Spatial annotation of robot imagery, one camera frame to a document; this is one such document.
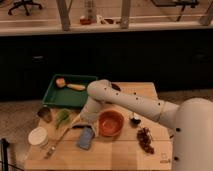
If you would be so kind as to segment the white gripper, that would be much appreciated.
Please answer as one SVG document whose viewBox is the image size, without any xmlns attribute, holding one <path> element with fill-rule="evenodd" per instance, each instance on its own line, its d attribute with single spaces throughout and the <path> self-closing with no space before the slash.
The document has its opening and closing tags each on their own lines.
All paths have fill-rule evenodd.
<svg viewBox="0 0 213 171">
<path fill-rule="evenodd" d="M 88 99 L 80 112 L 80 117 L 87 122 L 95 122 L 102 110 L 102 103 L 94 99 Z"/>
</svg>

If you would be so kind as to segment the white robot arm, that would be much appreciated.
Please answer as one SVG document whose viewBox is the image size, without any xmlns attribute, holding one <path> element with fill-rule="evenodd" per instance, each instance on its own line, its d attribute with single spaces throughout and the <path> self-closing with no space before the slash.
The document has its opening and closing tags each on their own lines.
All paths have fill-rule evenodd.
<svg viewBox="0 0 213 171">
<path fill-rule="evenodd" d="M 108 80 L 91 82 L 87 93 L 80 112 L 87 122 L 99 118 L 104 102 L 124 107 L 174 131 L 171 171 L 213 171 L 213 102 L 191 98 L 177 105 L 126 94 Z"/>
</svg>

